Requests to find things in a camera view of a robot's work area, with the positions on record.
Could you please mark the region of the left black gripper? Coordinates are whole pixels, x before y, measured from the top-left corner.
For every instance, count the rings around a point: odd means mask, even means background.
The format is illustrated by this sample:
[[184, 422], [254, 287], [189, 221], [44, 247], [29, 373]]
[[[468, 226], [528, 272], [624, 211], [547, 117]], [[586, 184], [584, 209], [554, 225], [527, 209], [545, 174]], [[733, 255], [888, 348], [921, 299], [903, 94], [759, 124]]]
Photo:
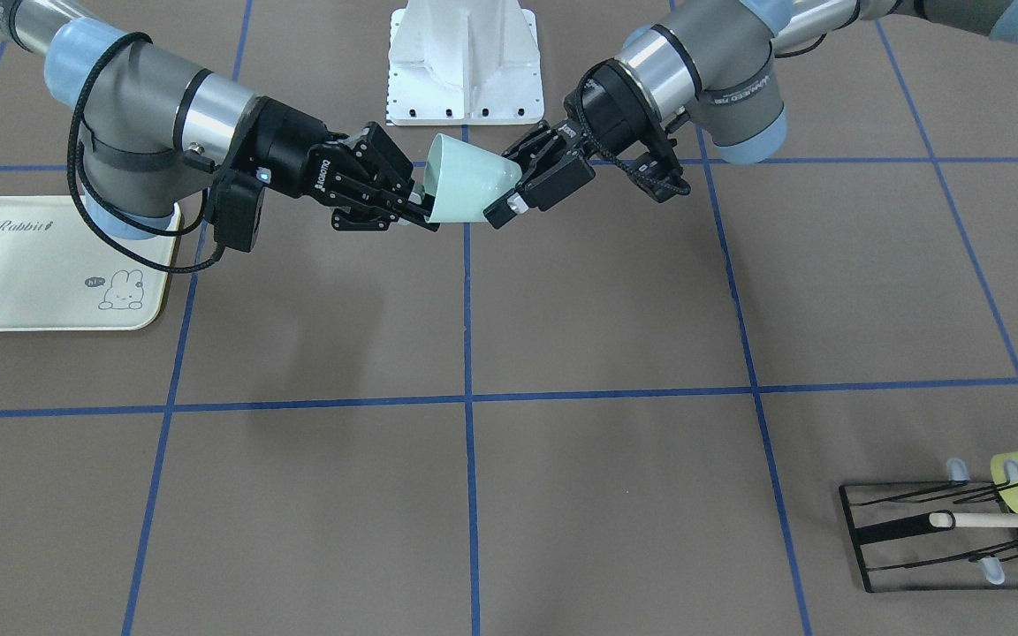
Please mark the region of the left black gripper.
[[596, 178], [590, 157], [599, 155], [619, 166], [622, 150], [645, 137], [651, 106], [619, 62], [602, 62], [566, 96], [566, 120], [541, 120], [505, 150], [506, 160], [521, 168], [521, 181], [483, 211], [494, 229], [518, 215], [541, 212], [564, 201]]

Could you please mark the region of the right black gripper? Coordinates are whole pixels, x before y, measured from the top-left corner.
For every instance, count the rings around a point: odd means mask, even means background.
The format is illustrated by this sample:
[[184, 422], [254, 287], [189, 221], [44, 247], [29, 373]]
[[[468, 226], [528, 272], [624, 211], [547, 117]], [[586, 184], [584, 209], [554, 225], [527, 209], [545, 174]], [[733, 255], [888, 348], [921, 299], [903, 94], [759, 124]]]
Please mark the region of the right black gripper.
[[384, 232], [396, 223], [440, 229], [429, 220], [433, 198], [413, 192], [413, 163], [378, 122], [352, 134], [329, 132], [310, 114], [254, 97], [235, 126], [226, 168], [285, 196], [331, 206], [337, 232]]

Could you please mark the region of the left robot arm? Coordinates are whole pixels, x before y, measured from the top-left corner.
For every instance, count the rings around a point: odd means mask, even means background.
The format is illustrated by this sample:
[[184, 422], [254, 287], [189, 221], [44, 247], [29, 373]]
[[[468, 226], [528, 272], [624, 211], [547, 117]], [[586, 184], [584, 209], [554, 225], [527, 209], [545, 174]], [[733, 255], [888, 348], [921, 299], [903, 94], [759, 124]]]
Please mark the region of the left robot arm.
[[767, 160], [787, 133], [775, 62], [828, 34], [892, 15], [1018, 44], [1018, 1], [687, 1], [634, 33], [566, 94], [566, 119], [540, 122], [505, 150], [517, 185], [484, 210], [501, 228], [593, 180], [595, 157], [658, 203], [690, 192], [673, 133], [694, 122], [725, 162]]

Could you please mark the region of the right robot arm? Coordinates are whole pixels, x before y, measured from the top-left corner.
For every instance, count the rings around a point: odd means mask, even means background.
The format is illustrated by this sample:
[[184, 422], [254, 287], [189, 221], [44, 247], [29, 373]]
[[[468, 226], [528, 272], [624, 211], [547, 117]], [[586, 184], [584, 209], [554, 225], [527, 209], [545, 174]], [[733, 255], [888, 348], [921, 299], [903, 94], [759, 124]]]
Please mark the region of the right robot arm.
[[165, 233], [172, 205], [205, 192], [216, 245], [250, 251], [269, 191], [330, 207], [340, 231], [437, 229], [413, 163], [376, 122], [332, 132], [73, 1], [0, 1], [0, 39], [43, 57], [46, 88], [72, 109], [68, 178], [103, 232]]

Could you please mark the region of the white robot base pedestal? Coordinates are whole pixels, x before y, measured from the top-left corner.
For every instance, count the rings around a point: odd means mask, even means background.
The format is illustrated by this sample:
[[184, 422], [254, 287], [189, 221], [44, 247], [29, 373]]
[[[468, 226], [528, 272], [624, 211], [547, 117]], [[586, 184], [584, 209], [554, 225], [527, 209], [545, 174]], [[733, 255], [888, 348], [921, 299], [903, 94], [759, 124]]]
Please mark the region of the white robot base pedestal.
[[389, 27], [389, 125], [532, 125], [544, 116], [538, 20], [517, 1], [408, 1]]

